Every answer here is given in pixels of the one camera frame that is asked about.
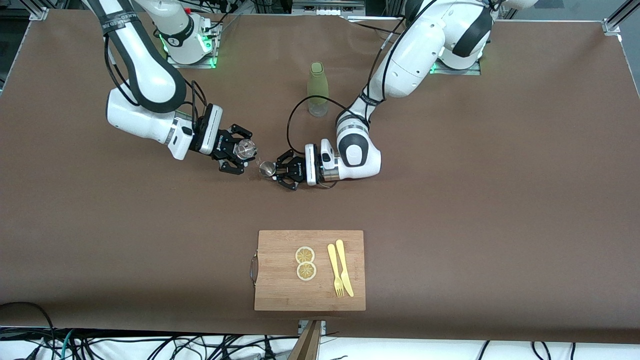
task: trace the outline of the metal handle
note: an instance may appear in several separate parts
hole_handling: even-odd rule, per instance
[[[258,260],[258,250],[255,251],[255,254],[253,255],[253,257],[251,258],[251,266],[249,266],[249,278],[251,279],[251,282],[253,283],[253,287],[255,287],[255,282],[258,281],[258,273],[256,272],[256,278],[253,278],[253,264]]]

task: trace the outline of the white floor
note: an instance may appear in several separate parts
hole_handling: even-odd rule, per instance
[[[262,336],[245,336],[237,344],[246,344],[260,340]],[[217,344],[221,337],[205,337],[207,344]],[[186,340],[178,341],[180,345]],[[274,352],[285,352],[293,348],[296,340],[270,341]],[[115,343],[103,341],[92,345],[93,351],[105,360],[144,360],[160,344],[157,342],[144,343]],[[358,339],[331,338],[322,340],[318,360],[334,360],[347,356],[346,360],[376,360],[376,359],[420,359],[420,360],[476,360],[483,341],[442,341],[442,340],[393,340],[393,339]],[[569,343],[547,343],[553,360],[569,360]],[[27,341],[0,341],[0,360],[16,360],[26,358],[36,347]],[[203,356],[204,348],[200,345],[191,347]],[[543,348],[538,344],[538,351],[543,358]],[[158,355],[156,360],[169,360],[174,350],[168,345]],[[253,359],[264,352],[257,348],[238,351],[232,359]],[[50,360],[49,350],[40,351],[36,360]],[[610,344],[577,344],[575,360],[638,360],[640,359],[640,345],[610,345]],[[529,342],[524,341],[492,341],[483,360],[537,360],[531,350]],[[182,351],[176,360],[200,360],[196,352]]]

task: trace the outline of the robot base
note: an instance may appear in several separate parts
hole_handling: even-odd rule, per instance
[[[203,38],[208,38],[207,40],[202,40],[206,47],[211,48],[211,52],[206,54],[202,59],[196,61],[192,64],[183,64],[175,61],[168,53],[166,47],[164,48],[164,53],[166,55],[166,61],[171,64],[173,67],[178,69],[215,69],[218,64],[218,50],[220,49],[220,34],[222,32],[222,23],[221,24],[213,24],[211,25],[211,20],[204,18],[206,26],[212,26],[211,30],[202,33]]]

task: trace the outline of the wooden cutting board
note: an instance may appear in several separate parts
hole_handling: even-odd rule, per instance
[[[344,242],[353,297],[338,298],[333,288],[333,270],[327,245]],[[316,276],[298,278],[296,251],[314,250]],[[366,308],[364,279],[364,234],[345,230],[263,230],[258,237],[255,310],[265,311],[363,311]],[[338,269],[342,273],[340,259]]]

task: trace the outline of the yellow fork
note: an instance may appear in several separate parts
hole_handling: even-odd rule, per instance
[[[338,272],[338,259],[335,255],[335,245],[329,244],[327,247],[329,250],[329,260],[331,260],[331,267],[333,268],[333,287],[335,288],[335,294],[338,297],[344,296],[344,285],[340,279],[340,273]]]

